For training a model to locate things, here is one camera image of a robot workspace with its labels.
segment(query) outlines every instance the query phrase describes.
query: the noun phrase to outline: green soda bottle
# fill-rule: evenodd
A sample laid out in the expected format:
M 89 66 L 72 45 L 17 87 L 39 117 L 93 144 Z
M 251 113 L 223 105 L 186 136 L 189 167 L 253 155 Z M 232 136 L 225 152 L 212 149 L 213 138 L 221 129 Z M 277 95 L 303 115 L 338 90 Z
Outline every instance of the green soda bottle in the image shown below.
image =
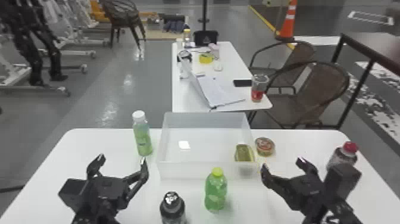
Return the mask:
M 218 211 L 224 208 L 227 184 L 220 167 L 212 169 L 205 180 L 205 207 L 209 211 Z
M 153 152 L 153 147 L 151 146 L 149 124 L 146 120 L 146 114 L 144 111 L 137 110 L 133 112 L 132 118 L 137 151 L 141 156 L 150 155 Z

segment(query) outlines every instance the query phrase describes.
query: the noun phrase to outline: transparent plastic bin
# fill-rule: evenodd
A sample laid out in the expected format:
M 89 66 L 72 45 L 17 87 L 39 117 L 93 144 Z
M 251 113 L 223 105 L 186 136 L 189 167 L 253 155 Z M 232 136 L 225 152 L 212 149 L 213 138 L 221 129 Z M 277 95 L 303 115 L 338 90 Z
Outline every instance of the transparent plastic bin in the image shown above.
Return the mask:
M 162 179 L 205 179 L 222 167 L 229 179 L 258 175 L 256 162 L 235 161 L 237 144 L 254 139 L 245 113 L 165 113 L 157 166 Z

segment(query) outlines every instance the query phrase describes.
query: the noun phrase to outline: brown chair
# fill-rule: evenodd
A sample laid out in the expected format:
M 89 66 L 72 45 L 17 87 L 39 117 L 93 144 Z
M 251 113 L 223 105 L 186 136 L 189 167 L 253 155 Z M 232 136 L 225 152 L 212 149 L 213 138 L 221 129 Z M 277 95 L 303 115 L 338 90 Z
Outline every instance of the brown chair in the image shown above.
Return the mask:
M 111 22 L 110 48 L 113 47 L 115 31 L 117 32 L 117 42 L 119 42 L 121 28 L 128 27 L 132 32 L 137 47 L 140 49 L 140 39 L 135 28 L 140 28 L 145 41 L 146 33 L 135 3 L 131 0 L 101 0 L 101 2 L 103 4 L 105 16 L 108 17 Z
M 265 112 L 284 129 L 287 127 L 295 129 L 298 125 L 323 128 L 320 116 L 332 101 L 343 95 L 349 86 L 350 78 L 343 68 L 332 63 L 309 61 L 292 64 L 277 71 L 272 76 L 267 91 L 280 75 L 307 65 L 312 67 L 311 72 L 297 94 L 268 96 L 273 107 Z M 255 112 L 249 118 L 250 123 L 254 116 Z
M 254 67 L 253 63 L 254 63 L 255 57 L 260 52 L 263 52 L 267 49 L 273 48 L 275 46 L 287 44 L 287 43 L 297 43 L 297 45 L 296 45 L 295 49 L 292 51 L 292 53 L 289 55 L 289 57 L 287 58 L 287 60 L 282 68 L 284 68 L 290 64 L 312 60 L 313 55 L 315 54 L 315 49 L 310 43 L 304 42 L 304 41 L 279 42 L 279 43 L 275 43 L 270 46 L 261 48 L 254 53 L 253 57 L 251 58 L 251 62 L 250 62 L 250 66 L 249 66 L 250 72 L 252 74 L 265 74 L 267 76 L 274 74 L 278 69 L 265 68 L 265 67 Z M 293 90 L 293 94 L 296 94 L 296 88 L 293 86 L 293 84 L 297 81 L 300 74 L 304 71 L 305 66 L 306 65 L 281 74 L 275 80 L 274 85 L 271 87 L 278 88 L 278 91 L 280 94 L 282 93 L 282 88 L 291 88 Z

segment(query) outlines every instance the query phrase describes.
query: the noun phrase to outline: black bag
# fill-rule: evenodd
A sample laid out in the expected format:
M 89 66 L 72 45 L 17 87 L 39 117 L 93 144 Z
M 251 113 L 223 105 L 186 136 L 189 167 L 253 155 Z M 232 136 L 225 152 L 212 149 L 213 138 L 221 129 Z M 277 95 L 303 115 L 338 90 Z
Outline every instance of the black bag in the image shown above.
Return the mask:
M 209 43 L 217 44 L 218 31 L 198 30 L 193 33 L 196 46 L 208 46 Z

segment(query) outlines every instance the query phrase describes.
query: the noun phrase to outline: tape roll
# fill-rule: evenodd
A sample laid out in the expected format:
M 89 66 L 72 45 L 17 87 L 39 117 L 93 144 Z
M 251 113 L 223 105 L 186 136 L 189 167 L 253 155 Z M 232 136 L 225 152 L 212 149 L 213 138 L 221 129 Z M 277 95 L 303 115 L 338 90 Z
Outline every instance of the tape roll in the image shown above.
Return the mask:
M 201 54 L 199 55 L 199 61 L 201 64 L 209 64 L 213 61 L 213 55 L 211 54 Z

